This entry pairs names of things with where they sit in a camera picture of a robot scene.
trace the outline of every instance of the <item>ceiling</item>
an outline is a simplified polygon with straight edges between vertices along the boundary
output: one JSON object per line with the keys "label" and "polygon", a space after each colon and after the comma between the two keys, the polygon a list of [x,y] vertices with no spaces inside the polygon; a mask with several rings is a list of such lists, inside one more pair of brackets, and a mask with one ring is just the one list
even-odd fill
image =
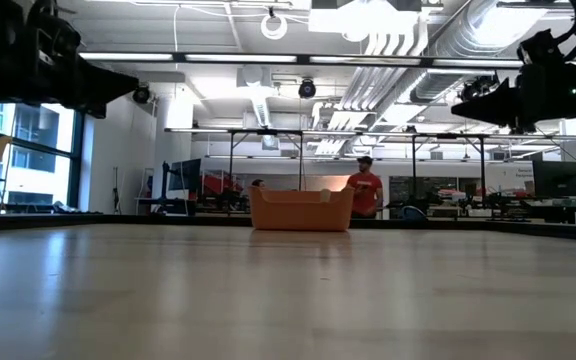
{"label": "ceiling", "polygon": [[[429,18],[429,33],[437,31],[462,4],[463,0],[444,0],[444,10]],[[175,39],[173,17],[175,6],[136,6],[128,2],[94,2],[83,0],[60,0],[61,7],[75,14],[64,15],[82,34],[82,50],[85,51],[174,51]],[[289,14],[298,20],[307,21],[310,0],[293,1],[292,10],[277,10],[278,14]],[[224,7],[202,7],[200,10],[180,8],[177,13],[177,50],[180,52],[247,52],[247,53],[309,53],[309,54],[359,54],[363,53],[367,41],[362,43],[345,40],[340,34],[309,32],[308,25],[296,21],[288,22],[288,32],[280,40],[270,40],[260,31],[263,8],[232,8],[233,24],[229,22]],[[548,14],[539,21],[524,38],[534,32],[552,28],[554,34],[567,30],[570,14]],[[572,47],[564,44],[563,50]],[[507,48],[500,57],[515,58],[516,46]],[[202,99],[195,107],[195,117],[200,121],[220,118],[241,118],[252,112],[250,100],[233,98],[229,91],[235,87],[237,65],[198,64],[121,64],[113,69],[129,73],[182,72]],[[355,73],[349,67],[302,67],[272,66],[271,73],[281,76],[279,97],[269,98],[271,112],[310,114],[317,100],[300,100],[297,95],[300,79],[313,78],[317,85],[318,98],[339,98],[344,94]],[[505,72],[500,76],[514,76]],[[424,123],[419,127],[434,127],[437,131],[448,131],[464,122],[464,118],[450,114],[449,106],[432,106],[422,113]],[[558,129],[556,123],[544,123],[545,131]]]}

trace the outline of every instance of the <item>exposed ceiling duct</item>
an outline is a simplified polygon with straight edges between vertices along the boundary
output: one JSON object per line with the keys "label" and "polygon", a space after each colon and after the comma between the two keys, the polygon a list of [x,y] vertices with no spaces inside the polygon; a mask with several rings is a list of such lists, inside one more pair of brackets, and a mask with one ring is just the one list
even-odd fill
{"label": "exposed ceiling duct", "polygon": [[[494,57],[523,35],[543,17],[543,9],[497,7],[498,0],[472,0],[465,5],[445,31],[424,51],[434,57]],[[381,102],[377,113],[383,123],[373,131],[392,131],[426,109],[401,103],[431,103],[456,86],[462,74],[441,74],[424,69],[405,70],[396,87]],[[396,107],[407,106],[406,111]]]}
{"label": "exposed ceiling duct", "polygon": [[[408,6],[403,8],[401,7],[403,3],[388,1],[367,1],[362,6],[361,9],[369,11],[370,14],[361,18],[370,19],[370,21],[364,21],[363,26],[357,25],[356,21],[347,21],[345,23],[346,28],[348,24],[352,24],[355,31],[357,29],[362,31],[370,30],[366,33],[369,34],[368,46],[364,52],[366,55],[418,55],[426,47],[428,30],[425,15],[421,13],[420,1],[409,2]],[[381,25],[372,24],[371,22],[380,23],[380,19],[383,19],[384,11],[394,11],[397,19],[401,18],[405,19],[405,21],[394,21],[391,19]],[[332,128],[329,126],[329,130],[354,130],[354,127],[362,123],[365,115],[370,113],[387,94],[388,89],[394,85],[402,73],[403,71],[400,69],[357,68],[346,93],[337,107],[339,111],[333,116],[333,120],[340,116],[344,118],[338,119],[336,122],[331,121],[331,124],[335,126]],[[346,112],[349,110],[364,112],[364,115],[358,116],[357,114]],[[345,141],[333,140],[323,140],[322,142],[329,143],[322,146],[326,151],[340,150],[345,143]]]}
{"label": "exposed ceiling duct", "polygon": [[[260,128],[271,126],[267,98],[275,89],[272,87],[270,68],[259,65],[246,65],[237,70],[237,88],[247,93]],[[271,149],[277,146],[274,136],[264,135],[262,145]]]}

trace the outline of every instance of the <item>white wall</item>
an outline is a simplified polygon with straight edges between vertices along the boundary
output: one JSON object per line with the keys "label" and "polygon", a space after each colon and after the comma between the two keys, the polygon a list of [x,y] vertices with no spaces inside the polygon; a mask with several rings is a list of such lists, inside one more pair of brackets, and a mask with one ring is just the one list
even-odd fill
{"label": "white wall", "polygon": [[[152,197],[161,196],[161,180],[163,176],[162,164],[189,160],[191,157],[191,134],[165,132],[167,127],[174,127],[175,123],[183,122],[183,118],[192,119],[192,106],[175,109],[175,101],[161,99],[158,101],[155,137],[157,139],[154,150],[154,168]],[[166,194],[169,199],[184,198],[183,191],[170,191]]]}
{"label": "white wall", "polygon": [[143,170],[154,167],[155,126],[155,118],[128,96],[108,104],[106,119],[86,118],[81,210],[113,213],[113,167],[118,167],[122,214],[135,214]]}

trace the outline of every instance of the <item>person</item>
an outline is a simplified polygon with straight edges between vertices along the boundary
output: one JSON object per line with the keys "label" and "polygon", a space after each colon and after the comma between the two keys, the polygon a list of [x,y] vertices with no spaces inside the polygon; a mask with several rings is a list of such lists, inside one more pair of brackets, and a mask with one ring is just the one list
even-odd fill
{"label": "person", "polygon": [[348,187],[355,189],[352,202],[352,217],[355,219],[374,219],[377,207],[384,201],[384,192],[379,177],[370,172],[372,158],[364,156],[357,159],[359,172],[348,178]]}
{"label": "person", "polygon": [[266,183],[264,183],[264,181],[261,180],[261,179],[257,179],[257,180],[255,180],[255,181],[252,182],[252,186],[260,187],[260,188],[265,188],[265,187],[266,187]]}

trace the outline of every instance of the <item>white ceiling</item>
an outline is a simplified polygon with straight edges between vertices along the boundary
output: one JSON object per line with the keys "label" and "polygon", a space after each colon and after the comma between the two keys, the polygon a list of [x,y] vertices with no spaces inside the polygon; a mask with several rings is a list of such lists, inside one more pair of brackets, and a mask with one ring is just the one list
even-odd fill
{"label": "white ceiling", "polygon": [[[436,31],[464,0],[444,0],[444,11],[431,19],[430,31]],[[293,3],[299,10],[291,15],[308,14],[308,0]],[[76,12],[64,15],[81,32],[86,51],[173,51],[173,15],[176,7],[135,6],[122,2],[88,2],[84,0],[60,0],[59,5]],[[346,41],[339,34],[308,32],[305,24],[289,21],[288,32],[280,40],[264,37],[260,32],[261,17],[235,17],[234,26],[241,40],[238,48],[225,9],[202,8],[222,16],[207,15],[192,9],[181,8],[177,15],[178,50],[182,52],[250,52],[250,53],[310,53],[310,54],[357,54],[366,44]],[[234,15],[264,14],[264,9],[233,8]],[[537,30],[553,28],[555,35],[565,31],[570,21],[559,16],[559,20],[542,20],[526,37]],[[566,44],[565,50],[572,44]],[[509,47],[501,56],[514,58],[516,46]],[[241,117],[252,111],[249,100],[224,98],[224,89],[234,88],[236,65],[175,65],[123,64],[113,68],[125,72],[168,71],[183,72],[194,86],[198,96],[206,98],[203,106],[196,107],[196,118]],[[343,95],[355,69],[348,67],[300,67],[273,66],[273,74],[294,75],[295,79],[314,78],[318,96]],[[311,113],[314,101],[297,99],[298,84],[282,82],[280,98],[268,101],[272,112]],[[463,118],[450,114],[449,107],[430,107],[423,115],[427,123],[460,123]]]}

